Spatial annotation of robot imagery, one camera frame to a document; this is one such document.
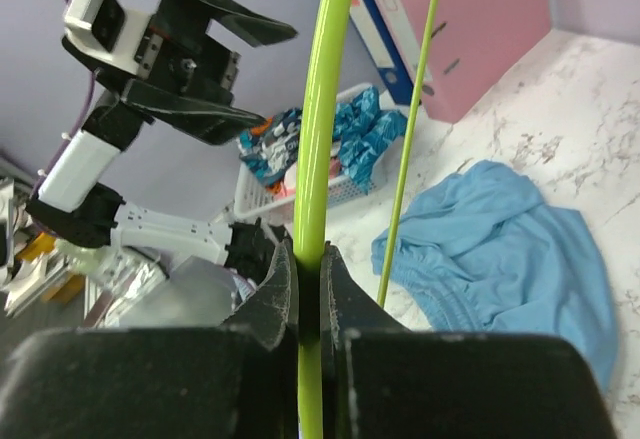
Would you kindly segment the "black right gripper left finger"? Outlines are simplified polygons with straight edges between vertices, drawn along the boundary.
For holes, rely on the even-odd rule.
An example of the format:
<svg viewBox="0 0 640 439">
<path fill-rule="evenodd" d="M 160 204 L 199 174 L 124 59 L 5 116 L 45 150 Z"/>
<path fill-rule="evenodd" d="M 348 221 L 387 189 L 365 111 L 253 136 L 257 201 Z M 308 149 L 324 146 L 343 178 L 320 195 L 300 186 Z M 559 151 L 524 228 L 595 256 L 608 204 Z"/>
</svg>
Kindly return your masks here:
<svg viewBox="0 0 640 439">
<path fill-rule="evenodd" d="M 1 368 L 5 438 L 295 438 L 298 277 L 275 249 L 216 327 L 49 329 Z"/>
</svg>

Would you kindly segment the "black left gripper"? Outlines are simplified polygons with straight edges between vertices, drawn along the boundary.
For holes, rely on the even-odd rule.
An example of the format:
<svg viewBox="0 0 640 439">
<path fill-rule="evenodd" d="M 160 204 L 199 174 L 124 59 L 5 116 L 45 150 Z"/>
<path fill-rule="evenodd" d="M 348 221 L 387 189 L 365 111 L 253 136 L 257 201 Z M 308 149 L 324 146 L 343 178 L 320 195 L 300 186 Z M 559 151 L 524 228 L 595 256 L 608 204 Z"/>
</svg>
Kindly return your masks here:
<svg viewBox="0 0 640 439">
<path fill-rule="evenodd" d="M 212 21 L 252 47 L 297 36 L 234 0 L 160 0 L 153 13 L 104 0 L 91 31 L 65 28 L 62 43 L 127 106 L 220 146 L 265 118 L 223 105 L 233 102 L 238 55 L 207 34 Z"/>
</svg>

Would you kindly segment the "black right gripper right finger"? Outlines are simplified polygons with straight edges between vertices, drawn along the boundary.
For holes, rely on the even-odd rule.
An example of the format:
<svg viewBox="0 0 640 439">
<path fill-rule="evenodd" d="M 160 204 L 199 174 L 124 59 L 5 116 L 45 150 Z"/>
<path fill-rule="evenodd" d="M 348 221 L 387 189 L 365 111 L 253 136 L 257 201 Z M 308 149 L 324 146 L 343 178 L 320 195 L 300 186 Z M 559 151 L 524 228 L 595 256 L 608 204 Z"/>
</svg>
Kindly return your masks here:
<svg viewBox="0 0 640 439">
<path fill-rule="evenodd" d="M 321 265 L 323 426 L 328 438 L 612 438 L 592 373 L 544 335 L 414 332 Z"/>
</svg>

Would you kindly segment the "lime green hanger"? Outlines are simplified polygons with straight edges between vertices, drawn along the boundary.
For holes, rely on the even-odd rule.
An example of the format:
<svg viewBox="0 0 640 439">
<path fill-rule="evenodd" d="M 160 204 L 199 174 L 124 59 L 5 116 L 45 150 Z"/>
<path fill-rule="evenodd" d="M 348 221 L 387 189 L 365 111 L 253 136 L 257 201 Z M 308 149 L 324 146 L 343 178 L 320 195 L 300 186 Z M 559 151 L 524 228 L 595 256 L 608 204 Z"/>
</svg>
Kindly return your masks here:
<svg viewBox="0 0 640 439">
<path fill-rule="evenodd" d="M 303 104 L 307 150 L 299 174 L 290 254 L 289 322 L 297 335 L 293 419 L 305 438 L 380 438 L 383 373 L 377 362 L 416 334 L 393 319 L 351 279 L 336 247 L 325 242 L 331 127 L 351 0 L 320 0 Z"/>
</svg>

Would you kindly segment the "light blue mesh shorts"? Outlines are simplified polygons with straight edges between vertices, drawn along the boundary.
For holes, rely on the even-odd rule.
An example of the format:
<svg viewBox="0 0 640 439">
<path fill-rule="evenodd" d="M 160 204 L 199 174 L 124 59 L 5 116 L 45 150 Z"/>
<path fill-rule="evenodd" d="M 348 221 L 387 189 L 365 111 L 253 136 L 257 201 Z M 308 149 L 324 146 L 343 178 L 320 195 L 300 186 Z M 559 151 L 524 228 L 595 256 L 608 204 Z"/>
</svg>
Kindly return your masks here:
<svg viewBox="0 0 640 439">
<path fill-rule="evenodd" d="M 602 391 L 618 326 L 607 269 L 582 216 L 505 164 L 481 161 L 420 193 L 371 245 L 438 332 L 534 333 L 570 342 Z"/>
</svg>

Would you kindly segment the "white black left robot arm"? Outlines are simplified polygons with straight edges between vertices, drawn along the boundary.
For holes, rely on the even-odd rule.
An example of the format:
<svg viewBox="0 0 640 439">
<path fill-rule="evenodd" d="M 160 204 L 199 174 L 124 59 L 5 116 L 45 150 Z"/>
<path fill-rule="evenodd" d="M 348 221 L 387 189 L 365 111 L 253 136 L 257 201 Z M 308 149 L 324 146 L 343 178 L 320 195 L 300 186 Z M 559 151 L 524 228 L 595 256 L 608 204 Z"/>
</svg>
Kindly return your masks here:
<svg viewBox="0 0 640 439">
<path fill-rule="evenodd" d="M 118 0 L 68 0 L 64 49 L 103 93 L 27 203 L 31 217 L 76 246 L 148 247 L 195 256 L 243 277 L 267 272 L 283 239 L 260 222 L 208 223 L 125 200 L 101 176 L 147 124 L 161 121 L 211 146 L 261 126 L 234 106 L 237 53 L 213 39 L 218 23 L 251 47 L 293 39 L 295 29 L 234 0 L 159 0 L 144 13 Z"/>
</svg>

